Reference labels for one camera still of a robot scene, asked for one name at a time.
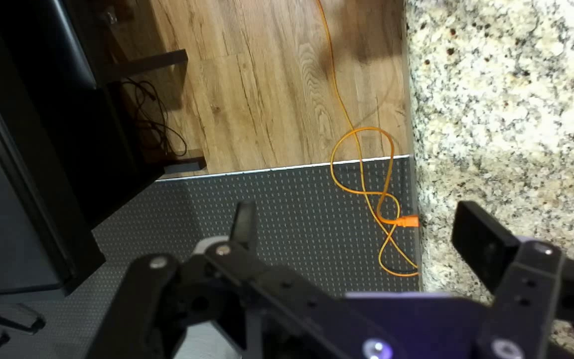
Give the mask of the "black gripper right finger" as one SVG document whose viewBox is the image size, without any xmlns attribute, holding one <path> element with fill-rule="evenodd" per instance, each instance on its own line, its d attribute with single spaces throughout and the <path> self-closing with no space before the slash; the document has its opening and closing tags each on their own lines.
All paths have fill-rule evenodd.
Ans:
<svg viewBox="0 0 574 359">
<path fill-rule="evenodd" d="M 521 241 L 477 201 L 457 205 L 451 241 L 481 282 L 495 290 Z"/>
</svg>

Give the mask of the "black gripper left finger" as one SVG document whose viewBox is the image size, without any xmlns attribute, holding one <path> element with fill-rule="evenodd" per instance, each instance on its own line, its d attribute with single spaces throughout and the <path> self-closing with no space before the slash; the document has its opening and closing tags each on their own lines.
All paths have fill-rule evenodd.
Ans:
<svg viewBox="0 0 574 359">
<path fill-rule="evenodd" d="M 238 203 L 230 239 L 250 251 L 258 247 L 258 207 L 254 201 Z"/>
</svg>

